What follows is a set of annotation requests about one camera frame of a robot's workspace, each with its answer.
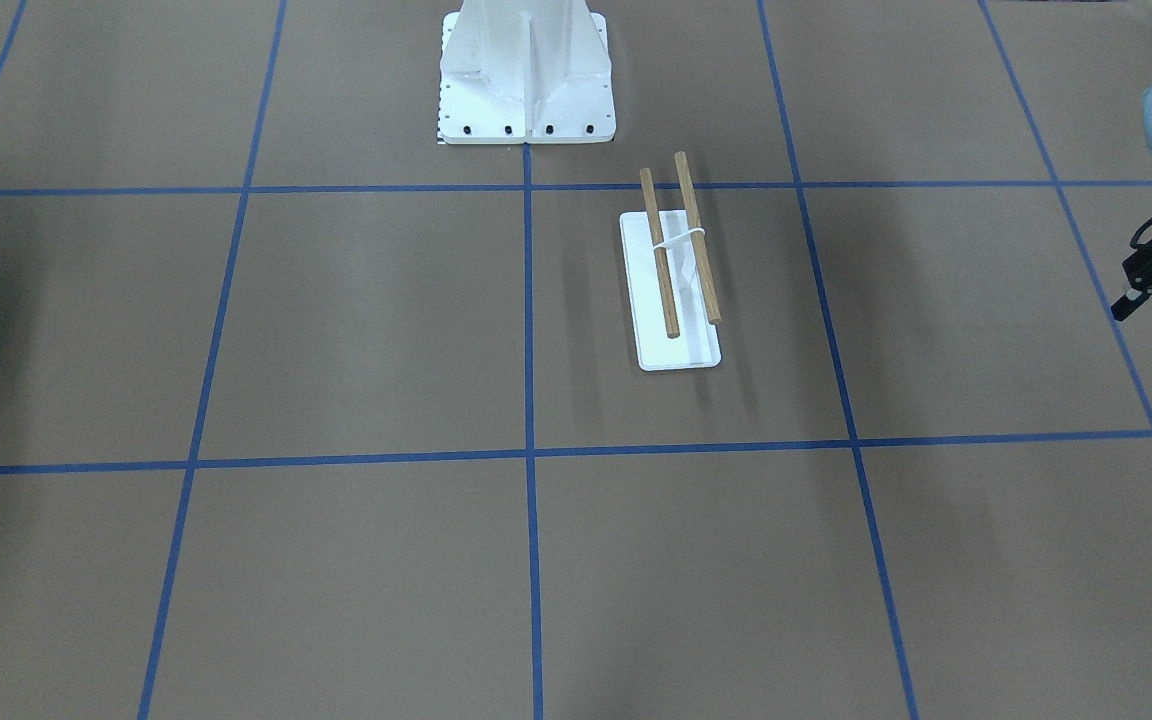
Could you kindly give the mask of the wooden rack rod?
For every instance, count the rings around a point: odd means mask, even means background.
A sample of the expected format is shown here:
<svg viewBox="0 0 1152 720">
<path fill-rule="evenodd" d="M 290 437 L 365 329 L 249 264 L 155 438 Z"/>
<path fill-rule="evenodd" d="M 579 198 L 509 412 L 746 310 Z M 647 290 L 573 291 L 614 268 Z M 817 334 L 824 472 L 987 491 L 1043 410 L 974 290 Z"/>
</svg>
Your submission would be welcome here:
<svg viewBox="0 0 1152 720">
<path fill-rule="evenodd" d="M 714 278 L 708 259 L 707 232 L 702 222 L 700 202 L 692 181 L 689 156 L 685 154 L 685 151 L 676 152 L 675 165 L 681 197 L 684 200 L 687 236 L 689 236 L 692 247 L 696 272 L 698 272 L 702 288 L 703 306 L 705 314 L 707 314 L 707 323 L 718 325 L 722 323 L 723 316 L 718 300 L 717 278 Z"/>
<path fill-rule="evenodd" d="M 641 191 L 643 191 L 646 223 L 650 241 L 652 241 L 652 256 L 655 268 L 655 279 L 662 306 L 664 327 L 666 338 L 676 340 L 681 336 L 679 323 L 679 311 L 675 301 L 675 288 L 673 288 L 669 270 L 668 250 L 666 237 L 664 237 L 664 225 L 660 223 L 660 211 L 657 200 L 657 187 L 652 169 L 641 168 L 639 170 Z"/>
</svg>

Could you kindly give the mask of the white towel rack base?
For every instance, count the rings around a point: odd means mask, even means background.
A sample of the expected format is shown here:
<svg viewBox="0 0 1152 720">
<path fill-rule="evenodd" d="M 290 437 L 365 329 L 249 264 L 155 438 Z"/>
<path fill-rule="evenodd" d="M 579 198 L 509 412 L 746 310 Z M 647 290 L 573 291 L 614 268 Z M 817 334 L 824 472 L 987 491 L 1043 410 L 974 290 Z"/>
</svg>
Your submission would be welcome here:
<svg viewBox="0 0 1152 720">
<path fill-rule="evenodd" d="M 660 291 L 654 247 L 645 211 L 620 215 L 623 268 L 634 327 L 637 366 L 644 372 L 708 369 L 722 361 L 717 325 L 708 323 L 699 264 L 691 242 L 694 228 L 684 210 L 659 211 L 664 252 L 677 316 L 679 334 L 670 336 Z"/>
</svg>

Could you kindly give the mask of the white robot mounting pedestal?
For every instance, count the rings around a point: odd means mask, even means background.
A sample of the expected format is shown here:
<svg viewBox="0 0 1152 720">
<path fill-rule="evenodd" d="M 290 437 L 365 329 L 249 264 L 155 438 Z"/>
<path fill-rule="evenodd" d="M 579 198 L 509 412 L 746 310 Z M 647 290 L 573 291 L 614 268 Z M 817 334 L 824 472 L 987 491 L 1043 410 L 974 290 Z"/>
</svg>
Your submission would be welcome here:
<svg viewBox="0 0 1152 720">
<path fill-rule="evenodd" d="M 616 137 L 607 18 L 585 1 L 465 1 L 444 15 L 440 41 L 440 143 Z"/>
</svg>

